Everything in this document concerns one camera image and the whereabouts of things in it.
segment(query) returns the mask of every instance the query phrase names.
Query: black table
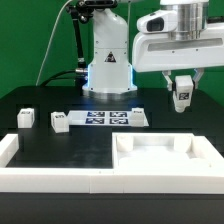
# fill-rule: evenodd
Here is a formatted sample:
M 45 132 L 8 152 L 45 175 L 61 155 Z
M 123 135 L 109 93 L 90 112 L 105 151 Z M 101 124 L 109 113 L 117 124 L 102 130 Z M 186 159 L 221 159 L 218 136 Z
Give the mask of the black table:
M 35 108 L 32 129 L 17 129 L 21 108 Z M 144 107 L 149 127 L 72 126 L 56 134 L 52 112 L 129 111 Z M 203 135 L 224 155 L 224 108 L 195 91 L 178 114 L 166 89 L 139 89 L 135 99 L 105 102 L 73 87 L 20 87 L 0 100 L 0 137 L 18 133 L 20 149 L 8 167 L 112 168 L 112 132 Z M 0 194 L 2 223 L 222 223 L 223 195 Z

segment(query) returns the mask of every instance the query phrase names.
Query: metal bracket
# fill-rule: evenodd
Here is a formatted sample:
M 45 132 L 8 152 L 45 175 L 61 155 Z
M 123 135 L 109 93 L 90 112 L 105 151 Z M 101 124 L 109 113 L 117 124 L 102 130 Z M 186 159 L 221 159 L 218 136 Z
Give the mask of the metal bracket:
M 162 73 L 163 73 L 164 78 L 167 81 L 167 88 L 168 88 L 168 90 L 172 91 L 173 90 L 173 82 L 172 82 L 172 80 L 169 77 L 171 75 L 171 71 L 162 71 Z
M 196 68 L 194 69 L 195 75 L 193 77 L 193 81 L 195 83 L 195 89 L 198 89 L 199 81 L 204 75 L 205 69 L 204 68 Z

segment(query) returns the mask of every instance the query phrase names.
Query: green wall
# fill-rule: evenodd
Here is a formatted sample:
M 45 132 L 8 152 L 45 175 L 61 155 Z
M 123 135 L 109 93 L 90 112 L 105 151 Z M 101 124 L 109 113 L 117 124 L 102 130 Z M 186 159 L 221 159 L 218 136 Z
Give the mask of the green wall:
M 56 16 L 65 0 L 0 0 L 0 97 L 19 86 L 35 85 Z M 132 4 L 130 46 L 137 33 L 136 20 L 159 8 L 159 0 Z M 127 19 L 127 4 L 116 13 Z M 224 1 L 210 0 L 209 16 L 224 15 Z M 92 59 L 92 24 L 81 27 L 87 62 Z M 42 81 L 51 75 L 76 67 L 74 33 L 70 16 L 64 12 L 43 70 Z M 179 71 L 174 74 L 193 74 Z M 139 87 L 166 87 L 160 72 L 135 76 Z M 55 85 L 73 85 L 57 81 Z M 224 67 L 206 69 L 200 89 L 224 105 Z

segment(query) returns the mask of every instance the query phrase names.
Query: white block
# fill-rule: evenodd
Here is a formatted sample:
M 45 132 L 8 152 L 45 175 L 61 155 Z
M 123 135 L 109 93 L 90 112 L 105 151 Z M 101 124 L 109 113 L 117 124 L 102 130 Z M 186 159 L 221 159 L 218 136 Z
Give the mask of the white block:
M 32 128 L 35 120 L 34 109 L 21 109 L 17 115 L 18 128 Z
M 144 109 L 132 108 L 129 122 L 132 127 L 144 127 Z
M 51 125 L 56 133 L 69 132 L 68 118 L 64 112 L 51 113 Z
M 0 167 L 6 167 L 19 149 L 17 134 L 8 134 L 0 142 Z
M 191 104 L 194 84 L 190 75 L 176 76 L 175 81 L 176 92 L 173 92 L 175 110 L 182 113 Z

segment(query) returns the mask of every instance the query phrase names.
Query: small white cube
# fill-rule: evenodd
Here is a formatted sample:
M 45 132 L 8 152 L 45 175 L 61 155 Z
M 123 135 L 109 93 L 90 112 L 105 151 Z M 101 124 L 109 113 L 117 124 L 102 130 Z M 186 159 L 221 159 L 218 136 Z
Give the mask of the small white cube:
M 144 109 L 132 108 L 129 122 L 132 127 L 144 127 Z
M 51 126 L 56 133 L 69 132 L 68 118 L 64 112 L 51 113 Z
M 18 128 L 32 128 L 35 120 L 34 109 L 21 109 L 17 115 Z

